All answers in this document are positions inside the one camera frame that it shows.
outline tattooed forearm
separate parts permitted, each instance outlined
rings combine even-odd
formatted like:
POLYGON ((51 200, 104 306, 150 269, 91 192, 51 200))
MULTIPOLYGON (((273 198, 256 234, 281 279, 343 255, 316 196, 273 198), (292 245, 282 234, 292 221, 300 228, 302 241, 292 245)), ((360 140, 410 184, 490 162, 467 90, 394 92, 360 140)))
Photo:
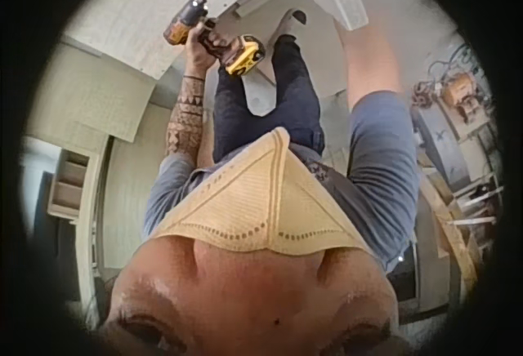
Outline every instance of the tattooed forearm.
POLYGON ((183 78, 167 128, 166 155, 189 154, 196 163, 203 132, 203 87, 203 81, 183 78))

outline cordless drill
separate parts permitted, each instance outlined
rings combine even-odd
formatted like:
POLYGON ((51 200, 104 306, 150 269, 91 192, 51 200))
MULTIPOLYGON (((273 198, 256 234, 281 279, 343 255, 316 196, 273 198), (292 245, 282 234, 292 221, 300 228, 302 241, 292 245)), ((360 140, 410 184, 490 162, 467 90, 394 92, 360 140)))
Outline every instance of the cordless drill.
POLYGON ((234 76, 246 74, 265 57, 262 42, 252 35, 240 35, 225 46, 215 46, 208 35, 216 26, 216 22, 205 19, 208 13, 206 2, 207 0, 189 0, 172 19, 163 37, 173 46, 186 44, 189 31, 203 21, 205 30, 199 35, 198 40, 207 52, 218 58, 227 73, 234 76))

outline dark jeans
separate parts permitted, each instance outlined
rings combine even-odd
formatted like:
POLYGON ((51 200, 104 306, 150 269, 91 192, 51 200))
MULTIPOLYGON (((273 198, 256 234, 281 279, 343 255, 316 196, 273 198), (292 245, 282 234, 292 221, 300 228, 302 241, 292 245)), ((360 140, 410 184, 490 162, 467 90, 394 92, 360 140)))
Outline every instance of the dark jeans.
POLYGON ((276 107, 264 117, 253 115, 247 106, 244 82, 220 68, 214 104, 214 162, 233 150, 285 127, 291 142, 324 151, 320 126, 320 103, 296 38, 282 35, 275 44, 272 65, 276 77, 276 107))

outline white wall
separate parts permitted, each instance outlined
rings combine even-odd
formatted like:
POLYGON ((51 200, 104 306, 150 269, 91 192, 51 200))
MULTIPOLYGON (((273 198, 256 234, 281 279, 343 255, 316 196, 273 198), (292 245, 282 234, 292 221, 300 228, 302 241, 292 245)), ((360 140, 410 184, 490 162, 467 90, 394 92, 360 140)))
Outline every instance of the white wall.
POLYGON ((61 148, 25 137, 20 156, 20 204, 28 235, 33 234, 34 214, 44 172, 55 173, 61 148))

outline sleeve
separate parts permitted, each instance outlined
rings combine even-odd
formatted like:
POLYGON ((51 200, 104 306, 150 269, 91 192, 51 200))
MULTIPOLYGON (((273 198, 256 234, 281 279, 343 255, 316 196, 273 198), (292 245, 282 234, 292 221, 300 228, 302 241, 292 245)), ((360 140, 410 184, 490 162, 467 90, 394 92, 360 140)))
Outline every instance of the sleeve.
POLYGON ((193 161, 186 154, 169 154, 162 161, 147 201, 142 232, 144 240, 165 215, 183 199, 183 189, 193 170, 193 161))
POLYGON ((396 93, 379 91, 356 104, 350 132, 348 180, 330 176, 334 197, 389 272, 409 245, 417 211, 412 120, 396 93))

